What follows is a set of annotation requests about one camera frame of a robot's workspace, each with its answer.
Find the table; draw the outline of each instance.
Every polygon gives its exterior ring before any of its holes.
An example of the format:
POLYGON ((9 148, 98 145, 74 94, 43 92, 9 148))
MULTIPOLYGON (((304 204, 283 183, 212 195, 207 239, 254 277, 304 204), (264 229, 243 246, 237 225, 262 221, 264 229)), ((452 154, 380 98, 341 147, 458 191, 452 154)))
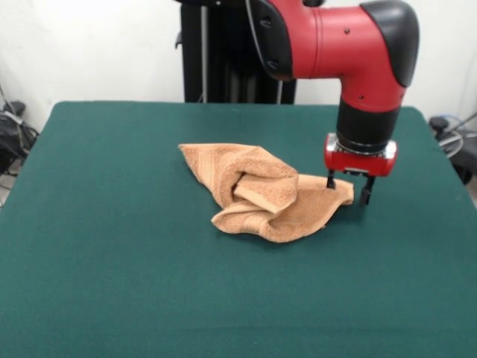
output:
POLYGON ((287 245, 210 223, 178 144, 261 145, 325 175, 336 115, 58 104, 0 213, 0 357, 474 357, 476 210, 417 110, 367 209, 287 245))

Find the towel fold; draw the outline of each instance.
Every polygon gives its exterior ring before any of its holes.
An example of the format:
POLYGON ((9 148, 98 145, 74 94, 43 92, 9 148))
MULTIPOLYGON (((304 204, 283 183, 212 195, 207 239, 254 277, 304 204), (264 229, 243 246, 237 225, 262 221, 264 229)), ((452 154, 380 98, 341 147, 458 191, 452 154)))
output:
POLYGON ((252 233, 290 242, 320 230, 343 204, 353 202, 353 185, 299 175, 258 146, 182 144, 197 180, 223 209, 212 223, 226 233, 252 233))

